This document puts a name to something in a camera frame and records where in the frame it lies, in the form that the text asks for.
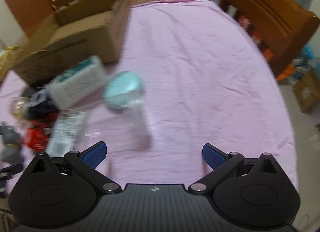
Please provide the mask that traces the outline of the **grey elephant figurine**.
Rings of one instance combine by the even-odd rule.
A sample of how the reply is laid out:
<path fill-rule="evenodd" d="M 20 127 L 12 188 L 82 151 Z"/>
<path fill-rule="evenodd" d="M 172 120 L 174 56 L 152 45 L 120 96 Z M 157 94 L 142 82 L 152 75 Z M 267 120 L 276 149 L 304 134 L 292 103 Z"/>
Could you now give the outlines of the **grey elephant figurine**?
<path fill-rule="evenodd" d="M 22 140 L 19 133 L 15 131 L 12 125 L 1 122 L 1 141 L 3 149 L 1 150 L 1 161 L 10 165 L 20 164 L 24 162 L 21 154 Z"/>

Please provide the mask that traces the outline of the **staples box with label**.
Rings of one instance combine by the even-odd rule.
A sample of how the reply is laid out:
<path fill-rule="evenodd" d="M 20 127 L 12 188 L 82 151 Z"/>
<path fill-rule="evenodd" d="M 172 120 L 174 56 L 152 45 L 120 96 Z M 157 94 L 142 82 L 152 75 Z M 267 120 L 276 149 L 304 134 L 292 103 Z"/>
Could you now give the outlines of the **staples box with label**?
<path fill-rule="evenodd" d="M 61 112 L 53 126 L 46 153 L 50 157 L 63 157 L 74 149 L 83 129 L 86 113 L 79 110 Z"/>

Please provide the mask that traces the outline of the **red toy train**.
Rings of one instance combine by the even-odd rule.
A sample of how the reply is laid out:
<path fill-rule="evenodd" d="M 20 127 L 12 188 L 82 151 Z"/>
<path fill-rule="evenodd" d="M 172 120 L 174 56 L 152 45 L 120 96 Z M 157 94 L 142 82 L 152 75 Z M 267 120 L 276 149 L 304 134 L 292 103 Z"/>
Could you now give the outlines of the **red toy train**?
<path fill-rule="evenodd" d="M 45 122 L 31 120 L 23 135 L 23 144 L 35 152 L 43 152 L 49 143 L 55 121 Z"/>

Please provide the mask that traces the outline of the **clear plastic jar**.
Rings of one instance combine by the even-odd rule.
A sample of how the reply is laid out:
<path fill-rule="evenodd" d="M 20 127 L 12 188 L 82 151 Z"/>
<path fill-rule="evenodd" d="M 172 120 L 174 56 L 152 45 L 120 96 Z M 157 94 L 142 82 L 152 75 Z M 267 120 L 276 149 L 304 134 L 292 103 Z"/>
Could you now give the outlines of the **clear plastic jar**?
<path fill-rule="evenodd" d="M 136 140 L 135 148 L 141 151 L 149 149 L 151 136 L 145 115 L 143 97 L 134 92 L 113 96 L 108 102 L 108 106 L 124 116 L 129 130 Z"/>

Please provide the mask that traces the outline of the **capsule bottle with red band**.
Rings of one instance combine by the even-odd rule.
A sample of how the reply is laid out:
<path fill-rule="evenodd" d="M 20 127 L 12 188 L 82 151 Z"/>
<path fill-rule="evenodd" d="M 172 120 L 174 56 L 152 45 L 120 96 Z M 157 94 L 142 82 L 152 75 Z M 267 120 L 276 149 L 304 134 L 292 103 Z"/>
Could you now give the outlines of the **capsule bottle with red band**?
<path fill-rule="evenodd" d="M 29 119 L 29 99 L 26 97 L 14 97 L 10 102 L 10 114 L 19 120 Z"/>

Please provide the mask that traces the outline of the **mint green oval case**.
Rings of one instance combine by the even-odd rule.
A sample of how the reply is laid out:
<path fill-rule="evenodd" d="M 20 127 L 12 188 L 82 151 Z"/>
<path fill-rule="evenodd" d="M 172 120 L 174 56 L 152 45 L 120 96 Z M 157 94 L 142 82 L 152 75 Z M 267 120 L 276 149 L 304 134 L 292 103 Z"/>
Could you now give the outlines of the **mint green oval case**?
<path fill-rule="evenodd" d="M 132 71 L 122 71 L 107 83 L 103 98 L 111 109 L 123 109 L 131 102 L 143 99 L 145 86 L 142 78 Z"/>

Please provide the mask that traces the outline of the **medical cotton swab container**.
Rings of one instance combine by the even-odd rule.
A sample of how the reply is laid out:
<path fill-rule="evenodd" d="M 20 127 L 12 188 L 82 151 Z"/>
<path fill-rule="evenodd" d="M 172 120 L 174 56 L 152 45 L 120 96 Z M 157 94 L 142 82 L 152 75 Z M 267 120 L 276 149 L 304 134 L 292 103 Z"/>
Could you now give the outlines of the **medical cotton swab container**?
<path fill-rule="evenodd" d="M 65 70 L 47 86 L 59 110 L 71 108 L 107 83 L 107 72 L 99 56 L 90 56 Z"/>

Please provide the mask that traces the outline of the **black toy train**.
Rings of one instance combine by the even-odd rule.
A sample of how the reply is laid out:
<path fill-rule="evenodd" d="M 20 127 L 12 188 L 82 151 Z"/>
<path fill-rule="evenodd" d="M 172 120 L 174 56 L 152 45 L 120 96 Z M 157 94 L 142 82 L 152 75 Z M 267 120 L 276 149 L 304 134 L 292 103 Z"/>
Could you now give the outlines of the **black toy train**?
<path fill-rule="evenodd" d="M 27 120 L 40 120 L 58 112 L 46 88 L 33 94 L 22 109 L 22 115 Z"/>

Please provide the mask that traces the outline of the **pink table cloth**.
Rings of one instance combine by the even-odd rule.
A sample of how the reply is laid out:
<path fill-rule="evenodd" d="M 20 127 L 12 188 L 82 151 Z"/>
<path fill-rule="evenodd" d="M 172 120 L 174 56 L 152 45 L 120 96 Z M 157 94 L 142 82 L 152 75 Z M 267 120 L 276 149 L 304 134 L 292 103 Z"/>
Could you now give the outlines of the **pink table cloth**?
<path fill-rule="evenodd" d="M 144 82 L 151 144 L 137 150 L 124 116 L 107 108 L 100 90 L 74 149 L 98 141 L 107 158 L 98 170 L 120 185 L 189 185 L 210 168 L 205 143 L 249 158 L 272 153 L 298 183 L 293 130 L 279 87 L 263 55 L 231 16 L 207 0 L 132 7 L 119 62 L 110 75 L 132 71 Z"/>

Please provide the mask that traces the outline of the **cardboard box on floor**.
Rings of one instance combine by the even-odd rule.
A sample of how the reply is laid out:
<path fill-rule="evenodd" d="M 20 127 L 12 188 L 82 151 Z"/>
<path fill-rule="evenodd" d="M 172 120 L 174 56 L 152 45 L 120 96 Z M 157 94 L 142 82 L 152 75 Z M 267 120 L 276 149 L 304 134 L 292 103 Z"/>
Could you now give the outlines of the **cardboard box on floor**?
<path fill-rule="evenodd" d="M 313 68 L 295 84 L 293 92 L 302 112 L 319 102 L 319 77 Z"/>

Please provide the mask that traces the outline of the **wooden chair at right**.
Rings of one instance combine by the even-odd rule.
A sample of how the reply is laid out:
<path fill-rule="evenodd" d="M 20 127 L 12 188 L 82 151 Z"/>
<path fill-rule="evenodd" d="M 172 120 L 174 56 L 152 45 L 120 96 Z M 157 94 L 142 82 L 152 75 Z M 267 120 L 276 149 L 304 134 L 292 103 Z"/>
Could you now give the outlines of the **wooden chair at right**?
<path fill-rule="evenodd" d="M 319 27 L 319 18 L 294 0 L 221 0 L 220 8 L 227 12 L 234 7 L 234 19 L 244 15 L 248 31 L 262 36 L 260 50 L 271 49 L 268 65 L 278 77 L 310 40 Z"/>

